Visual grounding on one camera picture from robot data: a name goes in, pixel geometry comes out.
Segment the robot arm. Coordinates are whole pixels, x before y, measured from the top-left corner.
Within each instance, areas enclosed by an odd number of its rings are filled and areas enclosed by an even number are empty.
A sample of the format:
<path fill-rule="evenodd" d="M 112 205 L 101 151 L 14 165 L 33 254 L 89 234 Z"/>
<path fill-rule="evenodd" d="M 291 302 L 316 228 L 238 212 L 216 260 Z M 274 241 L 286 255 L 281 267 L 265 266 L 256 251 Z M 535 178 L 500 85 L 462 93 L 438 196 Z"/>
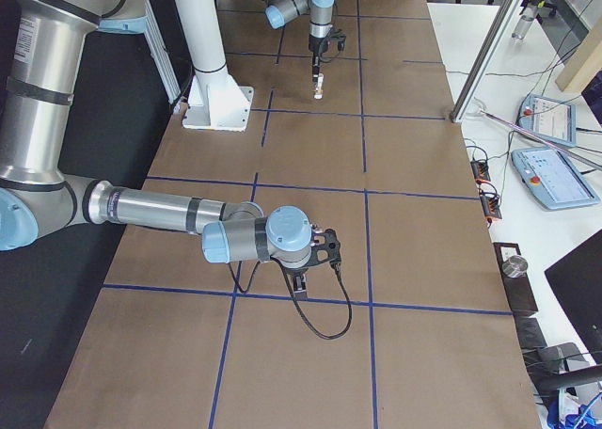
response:
<path fill-rule="evenodd" d="M 146 0 L 1 0 L 1 303 L 88 281 L 119 228 L 97 190 L 142 181 L 172 105 Z"/>
<path fill-rule="evenodd" d="M 319 89 L 324 81 L 321 73 L 322 54 L 327 51 L 332 33 L 335 0 L 262 0 L 265 15 L 273 29 L 279 29 L 301 15 L 309 15 L 309 50 L 312 53 L 312 82 Z"/>

